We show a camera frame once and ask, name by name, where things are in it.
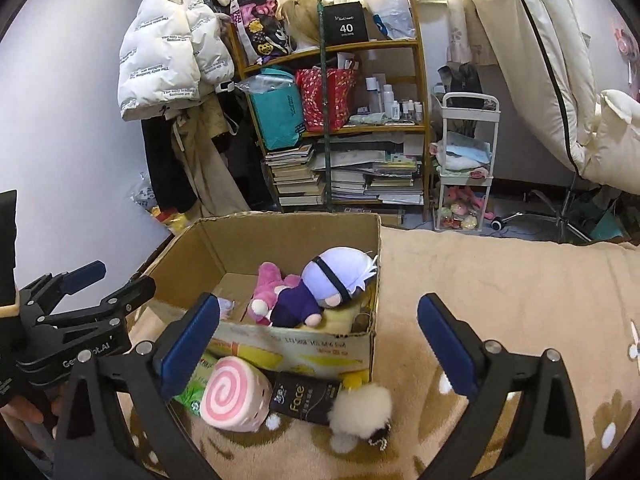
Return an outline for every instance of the pink swirl pattern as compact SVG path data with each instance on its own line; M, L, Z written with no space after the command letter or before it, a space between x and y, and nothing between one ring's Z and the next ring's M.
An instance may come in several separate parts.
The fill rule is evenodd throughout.
M251 402L248 385L252 379L239 359L220 359L209 379L204 397L204 409L210 420L221 422L222 426L225 422L235 420Z

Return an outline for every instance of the black tissue package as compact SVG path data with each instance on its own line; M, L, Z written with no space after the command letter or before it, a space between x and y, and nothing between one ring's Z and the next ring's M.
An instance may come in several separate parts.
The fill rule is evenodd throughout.
M324 8L324 36L329 45L369 41L360 2L329 5Z
M269 409L291 418L329 425L328 413L340 391L340 381L281 372L276 377Z

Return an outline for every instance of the white plastic cart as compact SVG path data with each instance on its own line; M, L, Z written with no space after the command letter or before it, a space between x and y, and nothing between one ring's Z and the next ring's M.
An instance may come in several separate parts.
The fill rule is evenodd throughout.
M455 97L473 97L478 99L484 99L485 101L491 101L495 103L495 110L478 110L475 108L451 108L447 107L447 101ZM474 230L462 230L461 232L480 232L484 225L484 214L486 213L486 204L489 199L489 193L491 191L491 184L494 180L494 163L495 163L495 150L498 141L498 124L500 123L500 103L498 99L491 95L476 94L472 92L450 92L445 94L442 99L442 122L443 122L443 134L442 134L442 147L445 153L447 153L447 132L449 120L469 120L479 121L485 123L494 124L494 140L490 146L490 161L489 161L489 173L485 178L471 178L471 171L468 173L461 173L459 171L451 172L447 171L442 166L438 166L438 174L440 175L440 198L438 200L438 208L434 211L434 229L436 231L442 231L442 218L441 211L444 204L444 198L446 196L446 188L449 186L475 186L484 187L484 205L482 211L477 216L478 227Z

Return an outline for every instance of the purple plush doll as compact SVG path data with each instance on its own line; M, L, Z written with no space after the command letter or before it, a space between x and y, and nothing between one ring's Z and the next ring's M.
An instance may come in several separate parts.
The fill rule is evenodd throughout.
M295 328L323 308L340 306L364 290L365 281L377 272L376 258L350 247L334 247L315 257L302 270L302 281L285 288L270 313L273 326Z

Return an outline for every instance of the white duvet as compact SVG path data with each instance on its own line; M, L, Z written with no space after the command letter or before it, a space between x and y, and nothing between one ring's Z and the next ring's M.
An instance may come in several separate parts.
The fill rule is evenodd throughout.
M584 178L640 194L640 104L619 91L596 95L570 1L524 0L526 8L523 0L473 1L516 110L536 137Z

